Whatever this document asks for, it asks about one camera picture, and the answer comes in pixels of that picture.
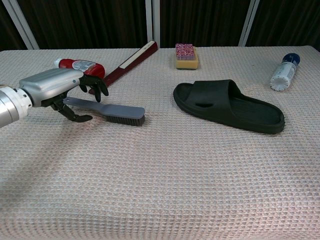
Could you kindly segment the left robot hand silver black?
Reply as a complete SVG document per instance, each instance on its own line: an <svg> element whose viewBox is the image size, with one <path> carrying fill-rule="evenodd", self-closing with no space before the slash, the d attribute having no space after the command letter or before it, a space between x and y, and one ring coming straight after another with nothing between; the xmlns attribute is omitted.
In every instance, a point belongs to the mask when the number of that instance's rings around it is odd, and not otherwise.
<svg viewBox="0 0 320 240"><path fill-rule="evenodd" d="M90 121L90 115L77 115L64 104L68 91L79 86L87 92L87 86L94 90L96 101L101 101L101 94L109 95L104 81L97 76L84 74L73 68L53 68L19 81L19 88L23 89L32 102L33 107L52 107L68 120L76 123Z"/></svg>

